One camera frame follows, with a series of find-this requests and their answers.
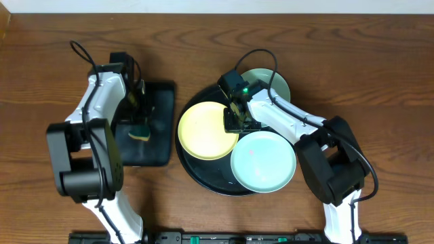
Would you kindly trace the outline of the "green yellow sponge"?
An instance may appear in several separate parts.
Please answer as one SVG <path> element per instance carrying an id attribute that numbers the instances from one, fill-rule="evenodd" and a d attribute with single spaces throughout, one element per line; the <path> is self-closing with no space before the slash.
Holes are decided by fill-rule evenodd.
<path id="1" fill-rule="evenodd" d="M 148 141 L 151 131 L 148 125 L 132 125 L 128 136 L 135 140 Z"/>

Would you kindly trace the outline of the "yellow plate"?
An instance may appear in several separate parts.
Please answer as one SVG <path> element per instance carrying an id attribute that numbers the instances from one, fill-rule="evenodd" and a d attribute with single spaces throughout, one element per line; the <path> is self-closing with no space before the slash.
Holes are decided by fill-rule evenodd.
<path id="1" fill-rule="evenodd" d="M 239 135 L 224 129 L 224 110 L 218 102 L 200 102 L 188 108 L 178 123 L 178 139 L 191 156 L 213 161 L 228 155 Z"/>

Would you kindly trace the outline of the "light green front plate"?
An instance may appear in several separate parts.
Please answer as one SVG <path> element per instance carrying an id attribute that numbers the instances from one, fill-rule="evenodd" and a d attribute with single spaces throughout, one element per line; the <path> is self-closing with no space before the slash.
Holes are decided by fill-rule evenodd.
<path id="1" fill-rule="evenodd" d="M 296 155 L 284 137 L 257 131 L 238 141 L 231 153 L 231 170 L 238 183 L 252 192 L 275 192 L 293 178 Z"/>

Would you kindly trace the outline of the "light green plate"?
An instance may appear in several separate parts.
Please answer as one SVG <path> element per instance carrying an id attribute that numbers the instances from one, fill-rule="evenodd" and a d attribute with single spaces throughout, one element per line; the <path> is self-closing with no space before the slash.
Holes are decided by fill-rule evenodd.
<path id="1" fill-rule="evenodd" d="M 247 81 L 250 85 L 258 86 L 261 83 L 267 83 L 268 88 L 271 88 L 280 98 L 290 102 L 290 89 L 286 80 L 279 74 L 275 73 L 273 80 L 270 81 L 273 71 L 267 68 L 255 68 L 244 72 L 241 77 L 244 81 Z M 252 99 L 248 102 L 249 118 L 245 120 L 246 124 L 250 127 L 258 129 L 259 123 L 256 120 L 256 107 L 260 103 L 265 102 L 271 105 L 271 101 L 268 92 L 265 88 L 260 88 L 258 93 L 252 96 Z"/>
<path id="2" fill-rule="evenodd" d="M 296 155 L 284 137 L 257 131 L 238 141 L 231 153 L 231 170 L 238 183 L 252 192 L 275 192 L 293 178 Z"/>

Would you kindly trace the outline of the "light green back plate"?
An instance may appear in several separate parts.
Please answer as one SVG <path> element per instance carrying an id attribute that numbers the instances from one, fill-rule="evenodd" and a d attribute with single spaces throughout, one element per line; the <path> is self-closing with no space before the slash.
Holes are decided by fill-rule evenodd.
<path id="1" fill-rule="evenodd" d="M 273 80 L 270 81 L 273 71 L 267 68 L 255 68 L 244 72 L 241 77 L 244 81 L 247 81 L 250 85 L 258 86 L 261 83 L 267 83 L 268 88 L 271 88 L 280 98 L 290 102 L 290 89 L 286 80 L 279 74 L 275 73 Z M 258 129 L 259 123 L 256 120 L 256 107 L 260 103 L 265 102 L 271 105 L 271 101 L 268 92 L 265 88 L 260 88 L 258 93 L 252 96 L 252 99 L 248 102 L 249 118 L 245 120 L 246 124 L 250 127 Z"/>

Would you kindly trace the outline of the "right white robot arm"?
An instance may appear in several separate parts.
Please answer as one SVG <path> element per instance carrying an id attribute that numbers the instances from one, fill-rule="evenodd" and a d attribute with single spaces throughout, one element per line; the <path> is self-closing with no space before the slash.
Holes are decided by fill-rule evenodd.
<path id="1" fill-rule="evenodd" d="M 218 86 L 230 104 L 224 111 L 225 130 L 244 135 L 231 154 L 237 181 L 254 192 L 273 192 L 290 181 L 299 165 L 323 203 L 328 241 L 356 243 L 361 189 L 374 170 L 349 124 L 306 113 L 263 81 L 221 79 Z"/>

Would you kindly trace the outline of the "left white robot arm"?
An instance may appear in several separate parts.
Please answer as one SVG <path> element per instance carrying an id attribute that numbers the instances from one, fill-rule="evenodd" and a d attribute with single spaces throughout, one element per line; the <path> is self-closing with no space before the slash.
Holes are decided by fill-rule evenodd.
<path id="1" fill-rule="evenodd" d="M 90 71 L 77 108 L 46 131 L 56 189 L 94 213 L 111 243 L 145 243 L 143 219 L 123 192 L 124 170 L 112 123 L 127 98 L 121 63 Z"/>

